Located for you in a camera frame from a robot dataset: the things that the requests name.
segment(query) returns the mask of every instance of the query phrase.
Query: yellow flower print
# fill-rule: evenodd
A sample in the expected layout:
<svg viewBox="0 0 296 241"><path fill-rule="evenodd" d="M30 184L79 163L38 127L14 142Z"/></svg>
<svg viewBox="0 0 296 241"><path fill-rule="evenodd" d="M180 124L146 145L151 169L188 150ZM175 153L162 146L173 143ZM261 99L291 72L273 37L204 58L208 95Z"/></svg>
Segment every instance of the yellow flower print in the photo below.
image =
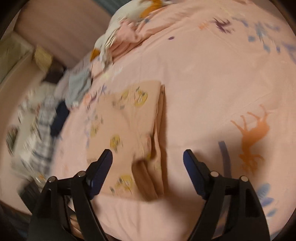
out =
<svg viewBox="0 0 296 241"><path fill-rule="evenodd" d="M92 124L91 125L91 131L90 131L90 135L91 137L95 137L98 130L99 130L100 125L99 124Z"/></svg>
<svg viewBox="0 0 296 241"><path fill-rule="evenodd" d="M131 189L133 187L133 179L131 178L131 175L122 175L118 178L117 183L115 184L115 187L110 187L110 190L113 195L120 195L123 194L123 192L131 192Z"/></svg>
<svg viewBox="0 0 296 241"><path fill-rule="evenodd" d="M147 92L140 90L139 88L136 89L134 99L135 99L135 106L140 107L142 106L147 100L148 94Z"/></svg>
<svg viewBox="0 0 296 241"><path fill-rule="evenodd" d="M128 102L127 98L128 98L128 93L129 90L125 90L122 94L121 97L119 98L118 101L114 101L112 103L113 107L118 107L120 110L124 109L126 103Z"/></svg>
<svg viewBox="0 0 296 241"><path fill-rule="evenodd" d="M120 145L120 137L119 135L114 135L110 139L110 148L117 152L117 147Z"/></svg>

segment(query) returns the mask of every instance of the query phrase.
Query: orange and white plush toy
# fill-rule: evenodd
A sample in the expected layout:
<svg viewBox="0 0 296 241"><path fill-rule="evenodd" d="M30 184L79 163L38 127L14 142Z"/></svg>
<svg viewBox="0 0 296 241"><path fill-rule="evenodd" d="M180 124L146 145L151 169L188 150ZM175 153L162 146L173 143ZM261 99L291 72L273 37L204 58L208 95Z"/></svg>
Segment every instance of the orange and white plush toy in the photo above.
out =
<svg viewBox="0 0 296 241"><path fill-rule="evenodd" d="M123 5L112 16L109 27L104 35L102 35L95 43L91 53L90 61L94 60L102 51L104 52L105 44L110 43L114 38L116 31L120 28L119 22L128 18L133 22L140 22L154 10L172 4L171 1L164 0L132 0Z"/></svg>

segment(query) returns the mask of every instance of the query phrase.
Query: bed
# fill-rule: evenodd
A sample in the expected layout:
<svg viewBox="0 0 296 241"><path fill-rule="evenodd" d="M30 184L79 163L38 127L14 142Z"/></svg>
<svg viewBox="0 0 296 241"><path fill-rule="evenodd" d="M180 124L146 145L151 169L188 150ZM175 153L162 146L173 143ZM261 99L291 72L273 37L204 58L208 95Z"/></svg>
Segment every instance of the bed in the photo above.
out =
<svg viewBox="0 0 296 241"><path fill-rule="evenodd" d="M70 113L52 175L67 178L88 167L86 130L101 96L159 80L164 197L96 196L104 231L124 241L186 240L204 204L183 165L191 149L211 170L249 177L270 235L277 234L296 207L296 38L289 25L249 1L186 0L153 12L139 33L142 41L106 71L98 59L91 63L89 95L96 97Z"/></svg>

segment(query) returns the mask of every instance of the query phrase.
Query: light blue cloth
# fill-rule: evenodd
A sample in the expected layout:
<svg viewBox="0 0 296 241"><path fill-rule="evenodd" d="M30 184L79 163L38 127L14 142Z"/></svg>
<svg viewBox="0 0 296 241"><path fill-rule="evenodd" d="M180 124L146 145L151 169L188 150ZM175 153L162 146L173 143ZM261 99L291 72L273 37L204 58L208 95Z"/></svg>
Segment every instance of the light blue cloth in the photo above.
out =
<svg viewBox="0 0 296 241"><path fill-rule="evenodd" d="M69 78L69 91L65 98L67 108L71 108L73 104L79 104L90 86L91 77L88 68L71 75Z"/></svg>

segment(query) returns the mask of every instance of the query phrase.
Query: horse silhouette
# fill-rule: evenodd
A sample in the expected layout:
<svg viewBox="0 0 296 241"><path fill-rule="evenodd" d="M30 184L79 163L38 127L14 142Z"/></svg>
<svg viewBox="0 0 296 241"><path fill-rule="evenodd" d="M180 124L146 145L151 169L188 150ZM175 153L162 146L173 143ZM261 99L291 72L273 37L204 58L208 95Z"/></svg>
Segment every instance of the horse silhouette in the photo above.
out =
<svg viewBox="0 0 296 241"><path fill-rule="evenodd" d="M225 29L225 27L228 27L229 25L231 25L231 22L229 20L226 20L226 22L221 20L221 22L219 22L217 19L215 19L215 21L211 21L211 22L215 23L217 28L220 29L221 32L225 34L231 34L230 30Z"/></svg>
<svg viewBox="0 0 296 241"><path fill-rule="evenodd" d="M257 120L256 127L250 129L248 131L246 119L243 115L241 115L241 118L244 122L244 127L240 127L235 121L231 121L242 133L242 151L243 154L240 154L239 157L242 159L243 163L243 169L248 172L251 170L251 172L254 174L254 172L258 168L258 164L256 161L256 158L264 161L264 158L259 154L252 154L250 148L259 140L261 140L263 137L265 137L269 131L269 125L266 122L267 116L270 114L266 111L263 105L260 105L260 107L264 111L264 116L261 118L259 116L254 115L251 112L247 112L247 114L255 117Z"/></svg>

